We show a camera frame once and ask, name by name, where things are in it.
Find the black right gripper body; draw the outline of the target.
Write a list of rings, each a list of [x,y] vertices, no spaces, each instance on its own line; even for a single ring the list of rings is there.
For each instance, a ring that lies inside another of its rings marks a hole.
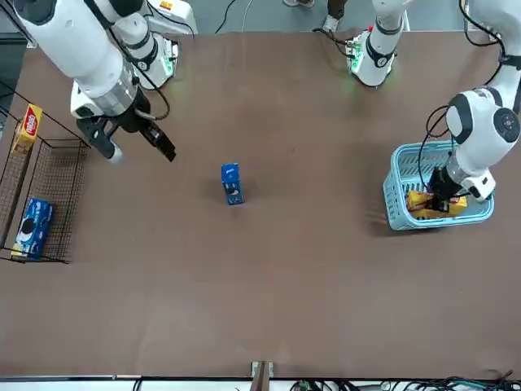
[[[138,111],[145,114],[151,113],[151,104],[142,89],[138,89],[134,101],[123,114],[115,117],[101,116],[95,123],[104,127],[110,122],[113,125],[118,125],[127,133],[144,132],[153,129],[155,127],[153,121],[138,115]]]

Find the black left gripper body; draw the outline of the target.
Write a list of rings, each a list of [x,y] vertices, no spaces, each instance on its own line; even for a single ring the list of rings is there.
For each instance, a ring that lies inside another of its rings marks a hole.
[[[427,190],[434,196],[447,200],[460,191],[460,185],[451,179],[445,167],[436,166],[431,173]]]

